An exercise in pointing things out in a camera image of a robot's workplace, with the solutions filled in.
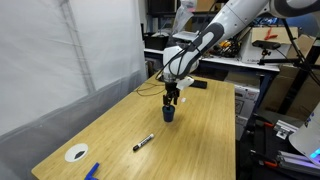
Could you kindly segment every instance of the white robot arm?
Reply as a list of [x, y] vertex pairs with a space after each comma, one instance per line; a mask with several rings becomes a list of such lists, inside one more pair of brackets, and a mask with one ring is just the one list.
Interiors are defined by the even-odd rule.
[[260, 14], [286, 18], [319, 10], [320, 0], [229, 0], [187, 48], [182, 49], [169, 39], [163, 55], [163, 79], [167, 90], [164, 105], [170, 105], [172, 99], [176, 101], [179, 96], [177, 83], [197, 67], [197, 61], [205, 51], [239, 33]]

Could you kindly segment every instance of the marker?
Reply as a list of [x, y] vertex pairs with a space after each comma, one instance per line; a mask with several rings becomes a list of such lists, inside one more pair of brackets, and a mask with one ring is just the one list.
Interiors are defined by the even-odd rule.
[[148, 137], [146, 137], [144, 140], [142, 140], [139, 144], [135, 145], [133, 147], [133, 151], [137, 151], [140, 147], [147, 144], [147, 142], [149, 142], [153, 137], [154, 137], [154, 135], [150, 134]]

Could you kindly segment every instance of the desk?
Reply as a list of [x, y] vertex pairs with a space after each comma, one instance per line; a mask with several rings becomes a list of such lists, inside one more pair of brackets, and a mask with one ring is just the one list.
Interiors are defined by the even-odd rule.
[[[99, 162], [98, 179], [235, 179], [234, 86], [208, 81], [207, 89], [181, 91], [173, 122], [161, 111], [162, 95], [132, 92], [32, 169], [39, 179], [83, 179]], [[148, 95], [164, 90], [154, 78], [140, 88]], [[137, 152], [132, 148], [149, 134]], [[66, 151], [86, 143], [87, 154], [69, 163]]]
[[[145, 54], [145, 57], [161, 60], [161, 63], [162, 63], [163, 51], [153, 50], [153, 49], [144, 49], [144, 54]], [[262, 81], [260, 85], [260, 94], [256, 102], [254, 112], [256, 112], [257, 109], [259, 108], [263, 100], [263, 97], [265, 96], [272, 80], [280, 72], [280, 69], [278, 66], [268, 66], [268, 65], [260, 66], [257, 64], [247, 64], [235, 58], [221, 58], [221, 57], [204, 58], [200, 60], [199, 67], [227, 70], [227, 71], [233, 71], [233, 72], [244, 72], [246, 74], [261, 76]]]

